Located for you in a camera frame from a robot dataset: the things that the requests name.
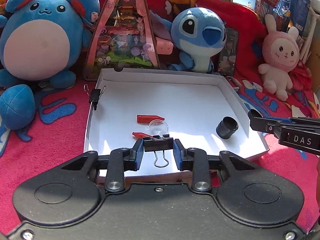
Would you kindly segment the pink triangular toy box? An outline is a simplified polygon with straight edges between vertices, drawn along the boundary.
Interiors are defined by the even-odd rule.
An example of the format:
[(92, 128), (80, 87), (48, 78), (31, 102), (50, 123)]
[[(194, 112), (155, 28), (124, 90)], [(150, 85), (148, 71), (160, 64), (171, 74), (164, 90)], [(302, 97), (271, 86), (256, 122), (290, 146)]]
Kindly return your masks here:
[(103, 68), (158, 68), (156, 41), (146, 0), (106, 0), (87, 53), (84, 79)]

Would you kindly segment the black binder clip on tray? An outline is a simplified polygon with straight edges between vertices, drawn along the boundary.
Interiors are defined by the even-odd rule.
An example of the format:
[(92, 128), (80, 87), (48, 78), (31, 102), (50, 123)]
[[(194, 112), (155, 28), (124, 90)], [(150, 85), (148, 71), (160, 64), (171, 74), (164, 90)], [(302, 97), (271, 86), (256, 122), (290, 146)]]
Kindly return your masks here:
[(105, 90), (106, 90), (106, 86), (104, 86), (102, 89), (95, 88), (95, 89), (89, 90), (88, 84), (84, 84), (84, 91), (87, 93), (89, 97), (89, 104), (93, 106), (93, 109), (95, 111), (97, 110), (99, 99), (104, 94)]

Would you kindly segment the white cardboard box tray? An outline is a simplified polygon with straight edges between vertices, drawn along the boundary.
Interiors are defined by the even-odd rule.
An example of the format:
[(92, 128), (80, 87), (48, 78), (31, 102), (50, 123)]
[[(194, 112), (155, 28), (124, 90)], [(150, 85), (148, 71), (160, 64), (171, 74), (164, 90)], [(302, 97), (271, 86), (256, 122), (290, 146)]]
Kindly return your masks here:
[[(143, 132), (137, 115), (158, 115), (165, 119), (169, 134), (185, 148), (203, 149), (208, 155), (228, 150), (245, 159), (268, 151), (259, 132), (250, 128), (247, 108), (224, 77), (213, 74), (126, 68), (121, 72), (103, 69), (97, 88), (106, 86), (97, 110), (90, 109), (84, 151), (108, 155), (135, 143), (132, 132)], [(216, 127), (230, 116), (239, 125), (222, 139)]]

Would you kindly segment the black binder clip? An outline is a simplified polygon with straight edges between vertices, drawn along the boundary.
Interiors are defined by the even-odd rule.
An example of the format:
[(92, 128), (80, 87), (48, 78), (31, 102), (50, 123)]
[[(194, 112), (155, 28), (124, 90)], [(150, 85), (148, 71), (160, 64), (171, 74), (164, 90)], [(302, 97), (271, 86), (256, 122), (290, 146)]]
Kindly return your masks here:
[(104, 94), (105, 90), (106, 90), (106, 86), (104, 86), (102, 89), (95, 88), (95, 89), (89, 90), (88, 84), (84, 84), (84, 91), (87, 93), (89, 97), (89, 104), (93, 106), (93, 109), (95, 111), (97, 110), (99, 99)]
[[(174, 139), (168, 134), (164, 134), (162, 137), (160, 135), (154, 135), (152, 137), (143, 137), (144, 152), (153, 152), (155, 156), (155, 161), (153, 162), (156, 168), (165, 168), (169, 165), (169, 161), (165, 156), (167, 150), (173, 149)], [(163, 160), (165, 165), (158, 165), (158, 155), (157, 152), (162, 152)]]

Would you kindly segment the red crayon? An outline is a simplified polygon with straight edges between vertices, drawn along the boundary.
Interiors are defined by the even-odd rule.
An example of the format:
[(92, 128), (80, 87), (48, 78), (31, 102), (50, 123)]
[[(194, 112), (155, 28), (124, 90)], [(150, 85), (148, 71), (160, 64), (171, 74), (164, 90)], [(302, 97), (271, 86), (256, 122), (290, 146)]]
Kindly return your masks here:
[(137, 122), (139, 124), (149, 124), (154, 120), (164, 121), (165, 119), (158, 115), (137, 115)]
[(143, 139), (144, 137), (152, 137), (152, 135), (143, 132), (132, 132), (132, 135), (137, 139)]

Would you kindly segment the black round cylinder container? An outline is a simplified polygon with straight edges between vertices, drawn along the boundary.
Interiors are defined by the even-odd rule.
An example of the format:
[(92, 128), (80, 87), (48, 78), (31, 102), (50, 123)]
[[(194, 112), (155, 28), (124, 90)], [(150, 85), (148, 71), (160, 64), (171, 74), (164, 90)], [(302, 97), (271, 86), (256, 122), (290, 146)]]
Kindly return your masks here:
[(216, 133), (222, 139), (229, 139), (239, 128), (235, 119), (225, 116), (217, 125)]

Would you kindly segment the blue paper bag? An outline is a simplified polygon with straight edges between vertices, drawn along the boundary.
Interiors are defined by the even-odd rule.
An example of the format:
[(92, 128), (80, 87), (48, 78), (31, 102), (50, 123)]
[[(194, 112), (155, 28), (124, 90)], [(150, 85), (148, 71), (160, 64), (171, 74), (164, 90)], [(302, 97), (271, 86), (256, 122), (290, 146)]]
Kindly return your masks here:
[(296, 27), (302, 36), (308, 18), (310, 0), (279, 0), (273, 10), (278, 31)]

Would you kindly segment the blue round mouse plush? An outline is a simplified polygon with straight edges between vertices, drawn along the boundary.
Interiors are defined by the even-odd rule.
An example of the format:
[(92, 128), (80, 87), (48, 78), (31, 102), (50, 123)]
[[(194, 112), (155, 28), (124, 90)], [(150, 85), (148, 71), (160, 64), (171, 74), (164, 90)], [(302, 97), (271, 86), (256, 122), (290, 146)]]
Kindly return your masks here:
[(1, 119), (11, 130), (29, 125), (36, 103), (28, 82), (74, 86), (70, 68), (91, 41), (99, 0), (8, 0), (1, 17)]

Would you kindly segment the blue Stitch plush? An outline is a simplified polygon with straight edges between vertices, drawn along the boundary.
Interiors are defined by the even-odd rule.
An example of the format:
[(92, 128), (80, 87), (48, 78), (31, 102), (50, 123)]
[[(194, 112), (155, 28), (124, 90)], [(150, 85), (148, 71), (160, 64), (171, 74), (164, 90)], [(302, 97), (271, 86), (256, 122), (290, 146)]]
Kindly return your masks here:
[(193, 7), (180, 12), (172, 22), (149, 11), (154, 34), (169, 40), (180, 50), (180, 62), (168, 63), (169, 70), (212, 73), (211, 57), (218, 54), (227, 40), (223, 20), (204, 7)]

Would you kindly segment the pink bunny plush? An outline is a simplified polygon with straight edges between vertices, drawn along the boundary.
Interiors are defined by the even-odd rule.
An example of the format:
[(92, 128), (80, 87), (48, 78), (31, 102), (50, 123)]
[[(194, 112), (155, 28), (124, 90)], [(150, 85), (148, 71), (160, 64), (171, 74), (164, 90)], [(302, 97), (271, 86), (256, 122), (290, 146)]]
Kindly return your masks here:
[(270, 14), (265, 16), (265, 24), (268, 31), (262, 47), (265, 63), (259, 65), (258, 72), (263, 88), (284, 102), (288, 98), (287, 91), (293, 87), (289, 72), (299, 61), (296, 43), (299, 31), (296, 27), (291, 27), (287, 33), (277, 31), (276, 20)]

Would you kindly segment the small pink cube toy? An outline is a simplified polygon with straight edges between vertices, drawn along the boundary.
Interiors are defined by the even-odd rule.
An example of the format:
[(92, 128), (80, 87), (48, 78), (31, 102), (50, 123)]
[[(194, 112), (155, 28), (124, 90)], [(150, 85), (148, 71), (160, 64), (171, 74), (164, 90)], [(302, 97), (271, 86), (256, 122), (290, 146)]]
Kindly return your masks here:
[(173, 48), (174, 44), (171, 41), (156, 37), (156, 51), (158, 55), (170, 55)]

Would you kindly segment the smartphone leaning on sofa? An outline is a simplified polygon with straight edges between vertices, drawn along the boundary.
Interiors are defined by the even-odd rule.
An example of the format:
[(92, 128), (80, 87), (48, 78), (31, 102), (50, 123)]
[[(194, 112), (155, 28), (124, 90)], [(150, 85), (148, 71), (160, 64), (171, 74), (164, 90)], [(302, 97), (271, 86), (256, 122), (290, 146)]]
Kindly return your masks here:
[(220, 52), (218, 66), (218, 72), (223, 76), (233, 76), (234, 74), (238, 40), (238, 31), (226, 28), (226, 43)]

